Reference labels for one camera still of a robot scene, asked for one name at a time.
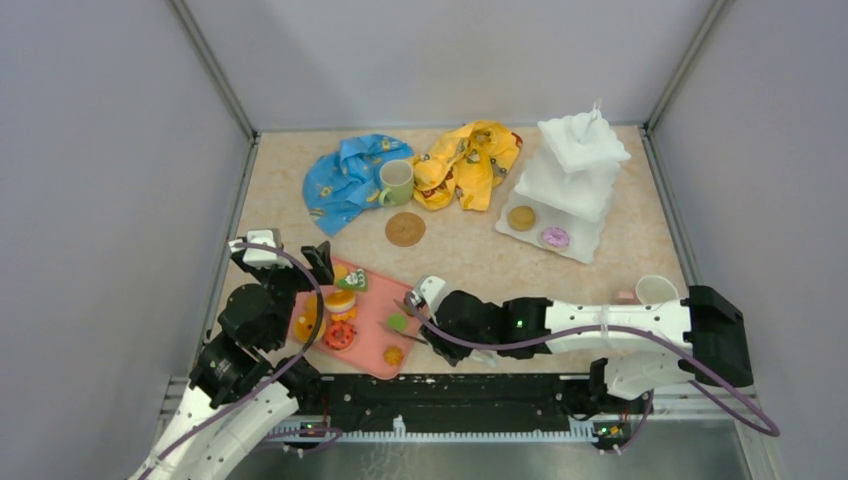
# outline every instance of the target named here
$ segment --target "white cup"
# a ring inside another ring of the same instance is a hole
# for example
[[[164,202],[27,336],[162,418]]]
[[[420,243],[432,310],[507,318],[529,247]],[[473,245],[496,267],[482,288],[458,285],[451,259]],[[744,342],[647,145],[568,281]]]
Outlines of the white cup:
[[[636,298],[645,305],[665,303],[680,298],[674,284],[665,277],[648,275],[636,282]]]

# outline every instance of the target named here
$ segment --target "pink donut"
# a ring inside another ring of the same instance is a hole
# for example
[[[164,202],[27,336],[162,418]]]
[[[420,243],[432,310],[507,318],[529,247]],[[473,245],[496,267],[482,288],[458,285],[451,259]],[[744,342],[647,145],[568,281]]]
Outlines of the pink donut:
[[[565,250],[571,245],[571,237],[568,236],[568,232],[559,227],[548,227],[542,230],[539,241],[543,246],[554,251]]]

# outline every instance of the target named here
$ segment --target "cork coaster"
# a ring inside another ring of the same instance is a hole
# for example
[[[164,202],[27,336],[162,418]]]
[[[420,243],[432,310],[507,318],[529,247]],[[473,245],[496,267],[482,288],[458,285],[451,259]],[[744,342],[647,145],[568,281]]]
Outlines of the cork coaster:
[[[386,237],[398,247],[411,247],[421,240],[427,227],[414,213],[398,213],[386,223]]]

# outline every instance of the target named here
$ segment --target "cable tie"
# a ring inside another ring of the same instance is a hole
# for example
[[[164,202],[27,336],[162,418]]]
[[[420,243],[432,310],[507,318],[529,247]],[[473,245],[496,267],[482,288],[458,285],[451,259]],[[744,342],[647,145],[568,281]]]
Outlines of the cable tie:
[[[604,345],[609,349],[614,349],[609,339],[609,305],[601,305],[600,311],[595,314],[595,322],[601,326],[601,340],[603,340]]]

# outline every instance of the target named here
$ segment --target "white tiered stand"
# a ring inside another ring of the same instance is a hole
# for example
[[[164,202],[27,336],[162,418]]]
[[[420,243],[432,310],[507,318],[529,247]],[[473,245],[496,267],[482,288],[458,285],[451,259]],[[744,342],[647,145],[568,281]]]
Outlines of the white tiered stand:
[[[495,229],[544,248],[539,235],[547,227],[568,232],[571,244],[556,252],[578,262],[592,263],[609,213],[619,162],[630,154],[604,120],[600,110],[539,122],[544,140],[501,211]],[[527,206],[536,214],[532,229],[510,228],[507,214]]]

